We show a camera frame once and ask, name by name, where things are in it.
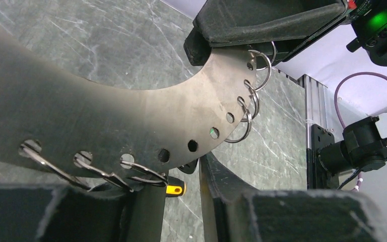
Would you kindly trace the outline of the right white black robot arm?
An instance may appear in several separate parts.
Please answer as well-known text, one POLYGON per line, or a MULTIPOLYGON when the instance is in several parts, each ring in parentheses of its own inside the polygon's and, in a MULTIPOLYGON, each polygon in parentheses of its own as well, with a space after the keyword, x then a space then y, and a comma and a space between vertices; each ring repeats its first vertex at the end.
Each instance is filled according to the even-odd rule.
MULTIPOLYGON (((355 38, 350 52, 362 48, 370 60, 387 67, 387 1, 206 1, 193 20, 184 50, 193 66, 202 66, 213 47, 246 46, 257 57, 257 70, 272 61, 287 62, 341 25, 355 38)), ((387 162, 387 113, 343 125, 342 140, 326 138, 312 125, 307 148, 307 187, 338 189, 336 178, 382 168, 387 162)))

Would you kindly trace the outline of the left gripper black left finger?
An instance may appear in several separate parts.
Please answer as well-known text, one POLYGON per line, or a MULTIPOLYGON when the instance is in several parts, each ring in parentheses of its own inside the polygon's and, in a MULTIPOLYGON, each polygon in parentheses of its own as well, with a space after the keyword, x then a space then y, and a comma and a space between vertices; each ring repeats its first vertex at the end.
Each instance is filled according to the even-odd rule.
POLYGON ((159 241, 165 189, 0 184, 0 241, 159 241))

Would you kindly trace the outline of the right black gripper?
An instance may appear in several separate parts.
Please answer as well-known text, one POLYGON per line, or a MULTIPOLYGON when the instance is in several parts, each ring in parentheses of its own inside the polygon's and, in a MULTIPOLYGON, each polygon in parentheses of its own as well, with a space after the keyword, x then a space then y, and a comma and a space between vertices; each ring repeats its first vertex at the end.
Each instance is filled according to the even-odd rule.
POLYGON ((355 1, 206 1, 183 48, 193 66, 204 65, 212 48, 242 45, 285 63, 356 8, 355 1))

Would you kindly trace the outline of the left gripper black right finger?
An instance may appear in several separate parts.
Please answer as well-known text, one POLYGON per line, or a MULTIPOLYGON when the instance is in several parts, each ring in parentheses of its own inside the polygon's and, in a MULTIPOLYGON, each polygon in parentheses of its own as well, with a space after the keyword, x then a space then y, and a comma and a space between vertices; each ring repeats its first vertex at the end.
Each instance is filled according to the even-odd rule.
POLYGON ((261 191, 212 153, 199 172, 205 241, 387 241, 378 207, 363 194, 261 191))

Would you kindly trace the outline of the green key tag with keys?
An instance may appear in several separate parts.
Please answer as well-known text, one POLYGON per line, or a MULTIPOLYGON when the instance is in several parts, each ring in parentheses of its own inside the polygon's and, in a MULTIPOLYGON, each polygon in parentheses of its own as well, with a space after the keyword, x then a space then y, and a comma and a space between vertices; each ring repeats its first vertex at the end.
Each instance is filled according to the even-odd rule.
POLYGON ((218 129, 217 128, 215 128, 215 127, 212 127, 211 129, 210 129, 210 136, 213 138, 213 139, 218 139, 219 138, 219 131, 218 131, 218 129))

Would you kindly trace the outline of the metal disc with keyrings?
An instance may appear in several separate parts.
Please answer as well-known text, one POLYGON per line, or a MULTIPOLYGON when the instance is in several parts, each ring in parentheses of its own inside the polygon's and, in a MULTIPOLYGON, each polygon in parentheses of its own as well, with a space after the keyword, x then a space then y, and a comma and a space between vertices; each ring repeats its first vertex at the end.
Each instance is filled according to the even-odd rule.
POLYGON ((251 128, 256 61, 215 48, 190 79, 162 89, 107 86, 44 61, 0 26, 0 161, 74 184, 100 177, 165 184, 163 172, 209 153, 242 120, 251 128), (210 129, 219 138, 210 136, 210 129))

